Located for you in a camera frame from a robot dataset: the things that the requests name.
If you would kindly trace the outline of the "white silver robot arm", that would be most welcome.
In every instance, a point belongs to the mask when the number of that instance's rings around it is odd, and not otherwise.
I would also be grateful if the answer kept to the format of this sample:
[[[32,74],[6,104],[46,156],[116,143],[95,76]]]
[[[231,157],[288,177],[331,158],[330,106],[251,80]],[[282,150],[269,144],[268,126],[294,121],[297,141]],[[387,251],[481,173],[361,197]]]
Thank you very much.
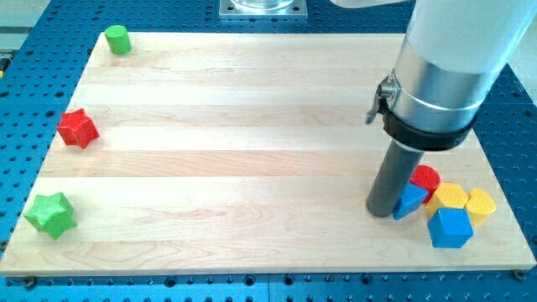
[[[536,0],[417,0],[388,107],[428,133],[468,126],[536,14]]]

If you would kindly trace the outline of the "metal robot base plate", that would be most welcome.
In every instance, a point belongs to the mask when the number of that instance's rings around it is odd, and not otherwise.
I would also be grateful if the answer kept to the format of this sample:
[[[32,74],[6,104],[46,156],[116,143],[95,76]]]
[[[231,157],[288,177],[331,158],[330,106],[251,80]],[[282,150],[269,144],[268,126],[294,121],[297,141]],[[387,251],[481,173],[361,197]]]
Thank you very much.
[[[240,18],[306,17],[306,0],[220,0],[219,16]]]

